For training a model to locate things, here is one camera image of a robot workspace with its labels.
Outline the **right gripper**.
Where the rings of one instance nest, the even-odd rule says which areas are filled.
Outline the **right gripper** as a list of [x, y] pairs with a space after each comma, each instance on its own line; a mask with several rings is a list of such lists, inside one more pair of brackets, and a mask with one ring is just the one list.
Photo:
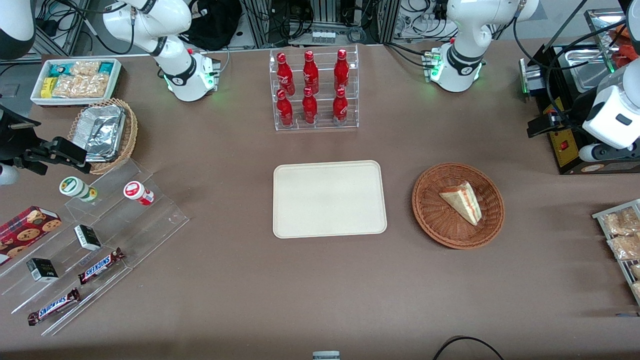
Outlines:
[[91, 164], [86, 161], [87, 151], [64, 137], [57, 136], [47, 145], [35, 133], [39, 121], [22, 116], [4, 105], [0, 106], [0, 162], [45, 176], [48, 166], [43, 162], [64, 165], [89, 174]]

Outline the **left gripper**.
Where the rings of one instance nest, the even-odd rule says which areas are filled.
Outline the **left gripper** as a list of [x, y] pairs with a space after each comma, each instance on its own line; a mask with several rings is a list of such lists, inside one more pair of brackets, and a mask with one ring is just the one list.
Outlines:
[[582, 129], [604, 144], [622, 150], [630, 147], [640, 136], [640, 110], [619, 84], [610, 85], [596, 95], [586, 118], [585, 93], [548, 92], [547, 113], [527, 123], [528, 138], [555, 132], [563, 127], [562, 112], [569, 120], [583, 123]]

